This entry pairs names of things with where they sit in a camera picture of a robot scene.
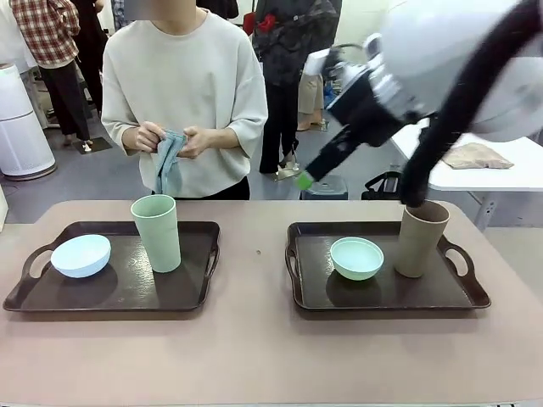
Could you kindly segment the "tall pale green cup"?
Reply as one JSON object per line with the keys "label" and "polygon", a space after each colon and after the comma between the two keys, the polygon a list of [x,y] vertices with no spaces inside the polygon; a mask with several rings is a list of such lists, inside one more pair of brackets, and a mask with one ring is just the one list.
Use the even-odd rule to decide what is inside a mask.
{"label": "tall pale green cup", "polygon": [[132,204],[131,213],[152,270],[167,273],[176,269],[182,257],[175,199],[163,194],[142,197]]}

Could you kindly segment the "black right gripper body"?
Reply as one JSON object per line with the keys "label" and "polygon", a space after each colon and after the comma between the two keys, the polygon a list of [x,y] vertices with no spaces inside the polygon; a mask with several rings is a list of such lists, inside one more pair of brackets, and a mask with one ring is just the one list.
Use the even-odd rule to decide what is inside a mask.
{"label": "black right gripper body", "polygon": [[370,88],[342,92],[327,111],[341,124],[340,132],[330,142],[338,148],[361,144],[380,147],[405,125],[378,102]]}

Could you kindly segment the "dark brown tray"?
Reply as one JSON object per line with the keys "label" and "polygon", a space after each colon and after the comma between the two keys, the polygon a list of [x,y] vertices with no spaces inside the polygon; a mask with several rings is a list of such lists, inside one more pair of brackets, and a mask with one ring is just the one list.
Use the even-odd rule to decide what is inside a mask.
{"label": "dark brown tray", "polygon": [[[111,243],[108,264],[85,278],[63,276],[46,263],[31,276],[35,260],[71,238],[88,234]],[[21,278],[6,299],[7,311],[35,312],[189,312],[200,308],[220,255],[220,227],[213,221],[181,221],[181,264],[169,273],[154,272],[131,221],[80,221],[65,227],[25,261]]]}
{"label": "dark brown tray", "polygon": [[[430,311],[450,316],[490,307],[471,256],[446,237],[429,256],[422,277],[397,273],[399,233],[399,221],[294,222],[285,248],[294,303],[307,313],[325,314]],[[377,275],[354,282],[334,269],[330,248],[342,237],[363,237],[382,249]]]}

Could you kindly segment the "person's left hand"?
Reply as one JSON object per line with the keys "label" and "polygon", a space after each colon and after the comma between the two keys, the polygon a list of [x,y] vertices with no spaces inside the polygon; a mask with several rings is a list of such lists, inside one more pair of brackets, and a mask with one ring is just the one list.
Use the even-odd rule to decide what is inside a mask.
{"label": "person's left hand", "polygon": [[196,159],[204,150],[212,148],[221,133],[218,130],[191,126],[183,130],[186,142],[177,153],[179,158]]}

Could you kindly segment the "person's right hand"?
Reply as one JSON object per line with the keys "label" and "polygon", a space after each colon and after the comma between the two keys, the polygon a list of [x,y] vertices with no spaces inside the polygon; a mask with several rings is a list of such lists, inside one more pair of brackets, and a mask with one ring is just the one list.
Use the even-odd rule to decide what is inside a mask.
{"label": "person's right hand", "polygon": [[135,145],[137,150],[156,153],[158,145],[165,139],[165,131],[157,124],[144,121],[136,130]]}

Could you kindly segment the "light blue bowl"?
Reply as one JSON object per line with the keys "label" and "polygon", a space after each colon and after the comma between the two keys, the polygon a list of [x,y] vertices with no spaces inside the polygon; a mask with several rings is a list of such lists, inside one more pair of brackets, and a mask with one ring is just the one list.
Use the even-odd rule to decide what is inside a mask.
{"label": "light blue bowl", "polygon": [[69,278],[87,278],[108,263],[111,243],[105,236],[90,234],[73,237],[60,244],[51,255],[54,269]]}

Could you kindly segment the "person's left forearm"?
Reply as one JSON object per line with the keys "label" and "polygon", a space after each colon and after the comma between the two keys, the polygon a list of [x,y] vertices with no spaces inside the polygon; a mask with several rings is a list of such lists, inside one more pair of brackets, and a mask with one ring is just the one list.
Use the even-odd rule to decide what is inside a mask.
{"label": "person's left forearm", "polygon": [[227,127],[216,131],[215,145],[218,149],[231,149],[239,146],[236,132]]}

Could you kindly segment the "person in cream sweater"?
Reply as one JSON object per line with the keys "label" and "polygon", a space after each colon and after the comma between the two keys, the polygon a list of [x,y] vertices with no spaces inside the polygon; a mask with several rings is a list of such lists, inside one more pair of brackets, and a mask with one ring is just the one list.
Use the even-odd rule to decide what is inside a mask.
{"label": "person in cream sweater", "polygon": [[239,146],[177,156],[167,194],[176,199],[247,200],[250,160],[268,117],[265,81],[248,36],[196,0],[124,0],[127,25],[106,43],[102,123],[139,158],[154,192],[156,153],[126,150],[123,132],[153,122],[183,134],[233,129]]}

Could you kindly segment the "tall beige cup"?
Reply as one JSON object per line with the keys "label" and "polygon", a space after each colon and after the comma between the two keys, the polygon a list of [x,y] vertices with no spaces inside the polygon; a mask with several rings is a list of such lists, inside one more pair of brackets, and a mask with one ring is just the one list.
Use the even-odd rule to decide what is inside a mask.
{"label": "tall beige cup", "polygon": [[402,276],[418,278],[426,269],[450,219],[447,208],[433,201],[404,208],[395,270]]}

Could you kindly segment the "blue-green fabric mat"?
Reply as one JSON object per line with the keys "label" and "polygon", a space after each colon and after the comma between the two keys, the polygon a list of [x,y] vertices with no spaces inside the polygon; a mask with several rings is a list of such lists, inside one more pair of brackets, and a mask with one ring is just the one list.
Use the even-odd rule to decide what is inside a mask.
{"label": "blue-green fabric mat", "polygon": [[184,134],[166,129],[165,137],[157,146],[157,159],[155,163],[155,186],[154,192],[167,194],[168,178],[176,163],[178,153],[187,143]]}

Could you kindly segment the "beige fabric mat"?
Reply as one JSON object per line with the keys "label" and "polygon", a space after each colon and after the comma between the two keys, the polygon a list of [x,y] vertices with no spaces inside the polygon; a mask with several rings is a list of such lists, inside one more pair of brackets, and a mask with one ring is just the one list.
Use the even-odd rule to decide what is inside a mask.
{"label": "beige fabric mat", "polygon": [[477,142],[452,148],[442,161],[453,170],[507,170],[514,166],[514,163],[499,155],[492,148]]}

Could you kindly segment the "pale green bowl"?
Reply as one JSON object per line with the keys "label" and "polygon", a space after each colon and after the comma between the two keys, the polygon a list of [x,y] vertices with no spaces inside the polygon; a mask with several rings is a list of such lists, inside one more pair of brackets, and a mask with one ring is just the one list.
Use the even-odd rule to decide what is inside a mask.
{"label": "pale green bowl", "polygon": [[381,248],[362,237],[343,237],[330,248],[334,269],[351,281],[365,281],[382,268],[384,255]]}

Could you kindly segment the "black bag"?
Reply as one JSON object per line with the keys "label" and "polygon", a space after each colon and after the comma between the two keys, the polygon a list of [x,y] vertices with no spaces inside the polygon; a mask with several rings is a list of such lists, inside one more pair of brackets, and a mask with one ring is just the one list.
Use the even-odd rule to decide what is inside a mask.
{"label": "black bag", "polygon": [[361,200],[399,200],[398,187],[400,178],[401,173],[393,170],[385,171],[372,178],[365,184],[365,190],[361,194]]}

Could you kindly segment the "grey-blue bin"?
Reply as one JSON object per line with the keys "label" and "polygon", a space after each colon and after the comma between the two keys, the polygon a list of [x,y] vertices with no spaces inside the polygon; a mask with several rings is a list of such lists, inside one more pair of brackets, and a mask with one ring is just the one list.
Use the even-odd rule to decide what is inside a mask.
{"label": "grey-blue bin", "polygon": [[315,181],[311,186],[302,190],[300,200],[348,200],[349,192],[344,179],[340,176],[329,175],[320,181]]}

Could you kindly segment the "bystander in beige trousers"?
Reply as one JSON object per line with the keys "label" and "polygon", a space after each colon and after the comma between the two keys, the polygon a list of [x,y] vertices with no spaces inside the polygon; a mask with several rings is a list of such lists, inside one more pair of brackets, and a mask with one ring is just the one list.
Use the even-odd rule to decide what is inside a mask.
{"label": "bystander in beige trousers", "polygon": [[310,53],[305,61],[299,82],[298,128],[297,131],[308,131],[311,128],[325,131],[327,122],[323,118],[324,81],[322,67],[329,55],[329,49]]}

